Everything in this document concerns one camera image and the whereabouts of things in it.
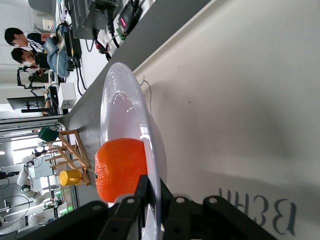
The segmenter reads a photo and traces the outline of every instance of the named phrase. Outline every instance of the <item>yellow cup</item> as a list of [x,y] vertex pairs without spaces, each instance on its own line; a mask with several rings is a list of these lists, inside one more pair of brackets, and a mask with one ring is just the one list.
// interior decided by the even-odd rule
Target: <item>yellow cup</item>
[[77,185],[81,181],[81,176],[78,169],[64,170],[59,175],[59,182],[62,186]]

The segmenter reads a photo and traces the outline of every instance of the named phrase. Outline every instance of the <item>orange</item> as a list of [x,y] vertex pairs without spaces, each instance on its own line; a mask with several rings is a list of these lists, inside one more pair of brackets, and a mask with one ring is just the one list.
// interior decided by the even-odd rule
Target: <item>orange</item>
[[147,174],[144,143],[133,138],[105,142],[95,154],[95,183],[99,197],[109,203],[134,193],[140,175]]

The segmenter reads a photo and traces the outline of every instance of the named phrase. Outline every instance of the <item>red led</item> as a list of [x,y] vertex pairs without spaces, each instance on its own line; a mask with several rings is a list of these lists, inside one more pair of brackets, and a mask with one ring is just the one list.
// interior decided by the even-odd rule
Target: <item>red led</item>
[[123,26],[127,26],[127,24],[126,24],[126,22],[125,22],[125,20],[122,18],[122,17],[120,17],[120,20],[121,20],[121,23],[123,24]]

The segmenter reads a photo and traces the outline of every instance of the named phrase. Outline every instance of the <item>plate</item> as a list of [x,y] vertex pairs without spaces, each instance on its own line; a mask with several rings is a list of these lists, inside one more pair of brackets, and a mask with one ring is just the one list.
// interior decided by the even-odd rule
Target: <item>plate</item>
[[143,141],[154,200],[149,206],[142,239],[160,239],[162,217],[160,179],[164,183],[167,180],[165,148],[134,73],[120,62],[110,67],[105,78],[100,130],[101,145],[120,138]]

